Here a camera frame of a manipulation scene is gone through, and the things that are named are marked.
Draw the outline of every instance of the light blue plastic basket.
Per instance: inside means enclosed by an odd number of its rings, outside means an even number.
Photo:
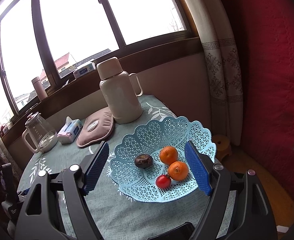
[[[168,145],[174,146],[178,150],[178,160],[187,163],[184,147],[190,139],[200,153],[215,161],[216,145],[211,141],[211,133],[198,121],[189,122],[181,116],[138,125],[134,134],[125,135],[122,143],[115,147],[115,158],[110,162],[112,180],[123,194],[141,202],[164,203],[188,195],[198,187],[190,171],[186,179],[173,180],[168,189],[158,188],[155,181],[168,169],[159,159],[160,150]],[[134,164],[135,157],[142,153],[154,159],[154,164],[147,169],[137,168]]]

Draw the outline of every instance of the small stool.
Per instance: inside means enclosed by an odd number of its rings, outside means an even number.
[[[225,135],[217,134],[212,136],[212,142],[217,145],[216,158],[221,162],[227,155],[232,155],[230,140]]]

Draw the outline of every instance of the window frame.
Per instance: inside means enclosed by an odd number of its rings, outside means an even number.
[[[5,15],[19,2],[20,0],[13,0],[8,7],[2,12],[0,15],[0,32],[1,32],[1,21],[5,17]],[[95,64],[98,64],[108,58],[111,57],[118,57],[122,58],[125,56],[128,56],[130,54],[134,54],[136,52],[149,49],[155,46],[159,46],[162,44],[166,44],[173,41],[179,41],[183,39],[193,38],[194,35],[191,31],[191,28],[189,26],[188,19],[184,13],[183,7],[179,0],[172,0],[175,8],[183,20],[183,25],[186,30],[184,31],[178,31],[173,33],[167,33],[159,36],[155,36],[152,38],[148,38],[145,40],[141,40],[132,44],[126,45],[125,40],[122,36],[121,30],[118,26],[118,23],[116,21],[116,18],[114,16],[114,13],[112,11],[112,8],[108,2],[108,0],[98,0],[99,3],[102,4],[106,16],[108,18],[108,21],[110,23],[111,29],[113,31],[113,34],[116,38],[117,44],[119,49],[113,52],[110,52],[100,58],[95,59],[93,62]],[[55,66],[54,59],[51,55],[50,48],[47,42],[46,33],[44,30],[43,20],[42,20],[42,14],[41,14],[41,8],[40,8],[40,0],[31,0],[31,9],[32,9],[32,22],[33,22],[33,28],[34,28],[34,34],[36,39],[36,44],[38,47],[39,55],[44,67],[44,70],[46,72],[48,81],[50,83],[50,86],[45,89],[47,95],[51,95],[57,90],[61,89],[63,85],[69,80],[69,82],[73,81],[74,75],[73,73],[68,73],[66,76],[60,78],[60,75],[58,73],[58,70]],[[39,98],[36,96],[33,98],[30,102],[25,104],[20,110],[18,110],[18,107],[15,103],[15,100],[13,98],[13,95],[11,93],[10,87],[8,85],[7,77],[6,77],[6,71],[4,69],[3,64],[3,58],[2,58],[2,49],[1,49],[1,40],[0,40],[0,77],[2,81],[2,85],[7,97],[7,100],[9,102],[10,108],[12,109],[12,112],[14,116],[11,118],[11,121],[15,123],[18,119],[20,119],[22,116],[26,114],[31,108],[33,108],[36,104],[40,103]]]

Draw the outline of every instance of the window sill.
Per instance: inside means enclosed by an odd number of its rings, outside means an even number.
[[[117,57],[123,70],[128,73],[139,73],[166,62],[199,53],[200,51],[202,51],[200,38],[195,37],[158,45],[128,56],[122,57],[118,54]],[[114,57],[112,54],[108,54],[108,58]],[[38,103],[32,110],[29,110],[16,121],[13,127],[2,137],[6,147],[11,145],[23,134],[27,115],[31,112],[40,112],[42,113],[42,117],[47,119],[70,104],[100,89],[100,78],[96,70],[78,79],[74,79],[74,76],[70,74],[64,77],[62,81],[65,83],[67,79],[73,80],[57,91],[53,91],[46,99]]]

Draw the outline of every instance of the kettle lid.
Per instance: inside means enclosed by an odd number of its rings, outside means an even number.
[[[25,125],[29,125],[29,124],[33,123],[39,115],[40,115],[39,112],[36,112],[35,114],[30,113],[27,116],[27,121],[26,121]]]

